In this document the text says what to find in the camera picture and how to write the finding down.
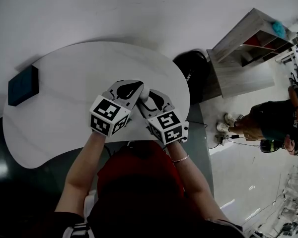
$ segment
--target curved tabletop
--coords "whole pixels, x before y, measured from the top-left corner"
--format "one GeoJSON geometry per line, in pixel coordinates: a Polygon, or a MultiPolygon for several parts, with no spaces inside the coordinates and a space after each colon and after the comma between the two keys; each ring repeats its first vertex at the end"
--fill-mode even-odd
{"type": "MultiPolygon", "coordinates": [[[[145,48],[114,42],[81,43],[49,53],[33,65],[39,69],[39,94],[17,107],[6,101],[3,111],[6,144],[26,168],[83,147],[91,133],[90,106],[118,80],[139,79],[168,95],[182,119],[189,112],[189,89],[182,72],[167,57],[145,48]]],[[[137,108],[131,119],[106,142],[156,140],[137,108]]]]}

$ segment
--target bracelet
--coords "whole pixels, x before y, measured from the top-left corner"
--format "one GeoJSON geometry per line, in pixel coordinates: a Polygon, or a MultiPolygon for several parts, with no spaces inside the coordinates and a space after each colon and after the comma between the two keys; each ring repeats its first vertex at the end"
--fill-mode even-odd
{"type": "Polygon", "coordinates": [[[177,161],[172,160],[172,162],[173,162],[173,163],[178,163],[178,162],[180,162],[180,161],[184,161],[184,160],[186,160],[188,157],[189,157],[189,154],[188,154],[187,156],[185,156],[184,158],[180,159],[180,160],[177,160],[177,161]]]}

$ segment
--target blue plush item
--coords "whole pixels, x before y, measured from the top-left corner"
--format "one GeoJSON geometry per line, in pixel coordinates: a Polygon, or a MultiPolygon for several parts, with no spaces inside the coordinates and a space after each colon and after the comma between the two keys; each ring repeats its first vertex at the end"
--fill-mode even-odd
{"type": "Polygon", "coordinates": [[[274,24],[273,24],[273,29],[275,31],[275,33],[277,33],[277,35],[281,38],[284,38],[286,37],[286,31],[285,31],[285,28],[283,26],[283,24],[280,22],[280,21],[276,21],[274,24]]]}

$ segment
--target black bag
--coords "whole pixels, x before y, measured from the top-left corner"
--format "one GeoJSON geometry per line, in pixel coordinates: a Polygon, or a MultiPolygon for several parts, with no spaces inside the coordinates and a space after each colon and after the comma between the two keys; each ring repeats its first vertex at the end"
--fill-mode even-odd
{"type": "Polygon", "coordinates": [[[211,68],[205,56],[198,50],[178,55],[173,62],[180,68],[187,80],[190,104],[202,102],[202,92],[211,68]]]}

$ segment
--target white wall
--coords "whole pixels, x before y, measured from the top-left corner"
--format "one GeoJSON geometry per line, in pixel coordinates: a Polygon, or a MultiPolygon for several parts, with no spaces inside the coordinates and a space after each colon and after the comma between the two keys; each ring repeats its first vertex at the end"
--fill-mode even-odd
{"type": "Polygon", "coordinates": [[[298,0],[0,0],[0,116],[9,79],[49,52],[113,40],[172,58],[212,48],[253,7],[298,17],[298,0]]]}

